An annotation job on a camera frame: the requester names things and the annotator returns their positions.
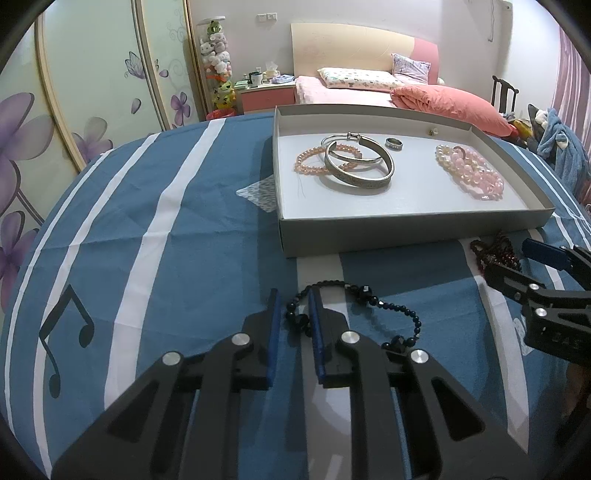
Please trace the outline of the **wide silver cuff bangle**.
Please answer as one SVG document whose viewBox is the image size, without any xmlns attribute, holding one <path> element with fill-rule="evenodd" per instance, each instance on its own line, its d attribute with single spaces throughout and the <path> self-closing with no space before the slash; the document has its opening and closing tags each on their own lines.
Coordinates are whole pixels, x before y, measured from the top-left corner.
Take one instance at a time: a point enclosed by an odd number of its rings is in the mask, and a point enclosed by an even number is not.
<svg viewBox="0 0 591 480">
<path fill-rule="evenodd" d="M 345 160 L 336 159 L 334 151 L 337 144 L 338 141 L 335 140 L 325 146 L 325 169 L 329 171 L 329 174 L 348 185 L 363 189 L 380 189 L 391 183 L 396 166 L 394 166 L 390 153 L 380 144 L 370 140 L 360 141 L 361 146 L 379 154 L 377 160 L 362 160 L 353 157 L 346 157 Z M 384 175 L 368 177 L 356 174 L 358 167 L 366 170 L 379 168 L 384 171 Z"/>
</svg>

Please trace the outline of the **thin silver bangle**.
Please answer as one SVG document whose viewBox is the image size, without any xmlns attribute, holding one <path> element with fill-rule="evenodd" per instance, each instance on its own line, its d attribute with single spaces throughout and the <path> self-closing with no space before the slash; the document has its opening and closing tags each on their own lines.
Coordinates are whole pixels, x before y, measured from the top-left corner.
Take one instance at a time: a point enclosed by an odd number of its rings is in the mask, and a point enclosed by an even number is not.
<svg viewBox="0 0 591 480">
<path fill-rule="evenodd" d="M 365 157 L 363 152 L 352 145 L 356 143 L 365 149 L 377 152 L 375 158 Z M 372 138 L 362 135 L 360 133 L 339 133 L 332 134 L 322 138 L 320 146 L 325 149 L 330 156 L 346 163 L 353 163 L 355 165 L 377 165 L 385 162 L 385 156 L 381 153 L 381 146 Z"/>
</svg>

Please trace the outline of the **blue hanging bathrobe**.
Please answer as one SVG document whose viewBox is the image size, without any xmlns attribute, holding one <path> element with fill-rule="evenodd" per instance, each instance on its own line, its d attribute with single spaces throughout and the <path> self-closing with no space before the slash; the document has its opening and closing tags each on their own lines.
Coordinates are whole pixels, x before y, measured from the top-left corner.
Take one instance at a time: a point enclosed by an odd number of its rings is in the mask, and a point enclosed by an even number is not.
<svg viewBox="0 0 591 480">
<path fill-rule="evenodd" d="M 548 160 L 552 152 L 555 153 L 555 174 L 577 196 L 589 177 L 589 158 L 579 138 L 562 122 L 554 108 L 548 110 L 537 154 Z"/>
</svg>

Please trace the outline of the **dark wooden chair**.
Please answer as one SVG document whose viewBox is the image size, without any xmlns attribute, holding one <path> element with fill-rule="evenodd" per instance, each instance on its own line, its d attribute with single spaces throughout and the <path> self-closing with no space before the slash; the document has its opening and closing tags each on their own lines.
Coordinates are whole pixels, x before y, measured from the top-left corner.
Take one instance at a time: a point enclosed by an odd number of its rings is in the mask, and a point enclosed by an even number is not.
<svg viewBox="0 0 591 480">
<path fill-rule="evenodd" d="M 498 108 L 502 115 L 513 114 L 519 90 L 503 78 L 492 76 L 493 86 L 491 104 Z"/>
</svg>

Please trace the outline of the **blue striped tablecloth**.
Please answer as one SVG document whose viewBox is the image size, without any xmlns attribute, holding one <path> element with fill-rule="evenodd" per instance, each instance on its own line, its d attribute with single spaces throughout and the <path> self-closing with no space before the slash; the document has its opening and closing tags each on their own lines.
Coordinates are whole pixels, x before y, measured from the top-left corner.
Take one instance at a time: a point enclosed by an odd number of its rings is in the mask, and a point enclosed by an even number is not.
<svg viewBox="0 0 591 480">
<path fill-rule="evenodd" d="M 1 417 L 27 477 L 169 351 L 191 356 L 314 283 L 367 284 L 415 311 L 419 346 L 524 448 L 557 463 L 567 365 L 524 342 L 520 306 L 488 288 L 468 240 L 289 259 L 276 212 L 235 191 L 273 175 L 273 118 L 132 141 L 86 168 L 27 249 L 1 337 Z"/>
</svg>

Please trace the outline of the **grey cardboard tray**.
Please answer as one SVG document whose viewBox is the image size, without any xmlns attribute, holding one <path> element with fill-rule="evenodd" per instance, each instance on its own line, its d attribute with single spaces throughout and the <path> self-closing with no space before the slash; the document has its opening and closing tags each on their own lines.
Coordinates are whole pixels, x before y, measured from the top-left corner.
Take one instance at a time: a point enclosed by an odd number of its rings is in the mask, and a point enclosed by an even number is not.
<svg viewBox="0 0 591 480">
<path fill-rule="evenodd" d="M 332 175 L 294 170 L 297 154 L 331 134 L 360 133 L 391 154 L 394 175 L 379 189 L 360 188 Z M 482 155 L 504 182 L 499 200 L 484 200 L 436 160 L 439 145 Z M 507 142 L 445 117 L 387 107 L 308 104 L 276 108 L 273 122 L 280 244 L 288 257 L 335 254 L 542 227 L 555 207 Z"/>
</svg>

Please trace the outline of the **purple patterned pillow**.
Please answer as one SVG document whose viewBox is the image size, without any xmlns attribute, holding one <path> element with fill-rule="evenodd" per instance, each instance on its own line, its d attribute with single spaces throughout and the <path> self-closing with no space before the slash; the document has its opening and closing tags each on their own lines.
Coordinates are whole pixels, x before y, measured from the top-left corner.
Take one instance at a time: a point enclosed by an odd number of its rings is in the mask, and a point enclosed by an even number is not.
<svg viewBox="0 0 591 480">
<path fill-rule="evenodd" d="M 405 77 L 422 84 L 429 83 L 430 62 L 414 60 L 399 53 L 393 53 L 392 60 L 394 77 Z"/>
</svg>

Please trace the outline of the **small clear plastic bag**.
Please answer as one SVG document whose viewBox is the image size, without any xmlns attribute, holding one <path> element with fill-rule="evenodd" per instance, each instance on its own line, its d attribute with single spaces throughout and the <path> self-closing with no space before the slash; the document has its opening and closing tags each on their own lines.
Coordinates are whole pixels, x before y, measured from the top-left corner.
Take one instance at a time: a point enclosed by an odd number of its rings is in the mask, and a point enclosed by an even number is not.
<svg viewBox="0 0 591 480">
<path fill-rule="evenodd" d="M 274 182 L 273 175 L 267 176 L 242 189 L 238 189 L 235 191 L 235 194 L 256 205 L 263 212 L 273 213 L 276 211 L 276 182 Z"/>
</svg>

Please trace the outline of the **floral white pillow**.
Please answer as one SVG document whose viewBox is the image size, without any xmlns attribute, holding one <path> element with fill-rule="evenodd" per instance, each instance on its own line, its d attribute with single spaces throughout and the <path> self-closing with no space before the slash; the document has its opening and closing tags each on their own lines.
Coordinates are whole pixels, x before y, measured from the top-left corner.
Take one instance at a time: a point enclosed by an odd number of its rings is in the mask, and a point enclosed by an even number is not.
<svg viewBox="0 0 591 480">
<path fill-rule="evenodd" d="M 318 69 L 325 87 L 389 92 L 401 82 L 387 71 L 324 67 Z"/>
</svg>

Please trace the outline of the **pink bed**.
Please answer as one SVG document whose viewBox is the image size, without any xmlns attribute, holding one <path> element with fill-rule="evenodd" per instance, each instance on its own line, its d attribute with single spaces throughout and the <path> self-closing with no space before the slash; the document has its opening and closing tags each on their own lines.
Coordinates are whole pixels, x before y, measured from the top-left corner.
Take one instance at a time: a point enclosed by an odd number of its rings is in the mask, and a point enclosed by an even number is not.
<svg viewBox="0 0 591 480">
<path fill-rule="evenodd" d="M 389 93 L 328 88 L 317 77 L 297 77 L 294 86 L 297 104 L 370 105 L 394 108 Z"/>
</svg>

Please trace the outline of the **cream pink headboard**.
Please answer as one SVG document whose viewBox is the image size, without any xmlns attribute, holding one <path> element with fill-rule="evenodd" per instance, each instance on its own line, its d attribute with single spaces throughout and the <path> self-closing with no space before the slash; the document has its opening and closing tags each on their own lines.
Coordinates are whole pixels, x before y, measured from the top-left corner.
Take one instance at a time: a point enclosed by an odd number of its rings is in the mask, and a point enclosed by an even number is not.
<svg viewBox="0 0 591 480">
<path fill-rule="evenodd" d="M 338 23 L 290 25 L 295 76 L 318 75 L 322 67 L 391 71 L 399 53 L 431 64 L 428 82 L 439 80 L 438 45 L 389 30 Z"/>
</svg>

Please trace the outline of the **pink bedside table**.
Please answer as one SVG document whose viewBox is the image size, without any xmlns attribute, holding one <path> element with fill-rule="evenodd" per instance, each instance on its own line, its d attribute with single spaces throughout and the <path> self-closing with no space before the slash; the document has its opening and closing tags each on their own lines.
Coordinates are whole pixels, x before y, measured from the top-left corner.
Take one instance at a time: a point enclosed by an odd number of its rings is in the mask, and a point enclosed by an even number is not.
<svg viewBox="0 0 591 480">
<path fill-rule="evenodd" d="M 236 106 L 240 114 L 273 111 L 276 106 L 296 103 L 296 82 L 264 84 L 236 92 Z"/>
</svg>

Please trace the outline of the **sliding glass wardrobe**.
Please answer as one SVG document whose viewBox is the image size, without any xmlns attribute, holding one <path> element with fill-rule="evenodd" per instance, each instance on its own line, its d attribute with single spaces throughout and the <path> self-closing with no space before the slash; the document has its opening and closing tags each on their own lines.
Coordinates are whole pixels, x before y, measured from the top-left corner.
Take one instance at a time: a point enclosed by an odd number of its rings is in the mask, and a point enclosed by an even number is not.
<svg viewBox="0 0 591 480">
<path fill-rule="evenodd" d="M 1 299 L 78 172 L 199 121 L 184 1 L 56 1 L 1 74 Z"/>
</svg>

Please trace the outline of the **plush toy tower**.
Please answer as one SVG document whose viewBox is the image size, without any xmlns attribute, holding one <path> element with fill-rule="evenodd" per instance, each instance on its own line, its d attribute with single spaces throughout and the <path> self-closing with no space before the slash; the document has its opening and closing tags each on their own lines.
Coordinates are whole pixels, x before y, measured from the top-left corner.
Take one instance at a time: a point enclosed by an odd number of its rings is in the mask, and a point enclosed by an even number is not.
<svg viewBox="0 0 591 480">
<path fill-rule="evenodd" d="M 208 113 L 235 107 L 231 57 L 222 26 L 224 20 L 224 16 L 215 16 L 197 23 L 199 75 Z"/>
</svg>

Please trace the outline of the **wall power socket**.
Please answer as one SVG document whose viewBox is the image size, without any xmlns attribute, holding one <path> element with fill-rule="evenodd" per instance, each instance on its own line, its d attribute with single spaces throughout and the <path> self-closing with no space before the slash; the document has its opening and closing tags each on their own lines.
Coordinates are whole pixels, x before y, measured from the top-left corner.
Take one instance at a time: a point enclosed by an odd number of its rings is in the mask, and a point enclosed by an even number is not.
<svg viewBox="0 0 591 480">
<path fill-rule="evenodd" d="M 274 22 L 277 20 L 276 12 L 257 14 L 256 20 L 259 22 Z"/>
</svg>

